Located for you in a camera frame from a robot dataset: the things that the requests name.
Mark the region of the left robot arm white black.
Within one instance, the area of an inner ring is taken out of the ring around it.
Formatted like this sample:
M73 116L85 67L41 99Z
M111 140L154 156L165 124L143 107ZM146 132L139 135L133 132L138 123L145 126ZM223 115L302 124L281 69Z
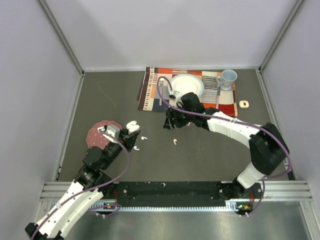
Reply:
M65 194L44 217L26 226L25 232L31 240L65 239L95 202L113 194L112 183L115 179L107 176L104 170L122 151L129 153L134 148L141 132L140 126L136 121L131 121L124 129L105 125L97 131L108 141L107 144L104 147L93 145L87 149L83 166Z

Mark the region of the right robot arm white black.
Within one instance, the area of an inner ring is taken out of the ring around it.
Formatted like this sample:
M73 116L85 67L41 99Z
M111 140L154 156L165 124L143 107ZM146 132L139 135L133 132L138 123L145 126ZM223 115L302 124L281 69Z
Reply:
M176 106L167 107L165 115L165 129L174 130L193 123L196 127L229 137L249 149L251 162L233 180L229 192L230 195L239 198L249 195L252 186L271 175L290 154L287 144L274 124L247 123L216 108L206 108L193 92L184 94Z

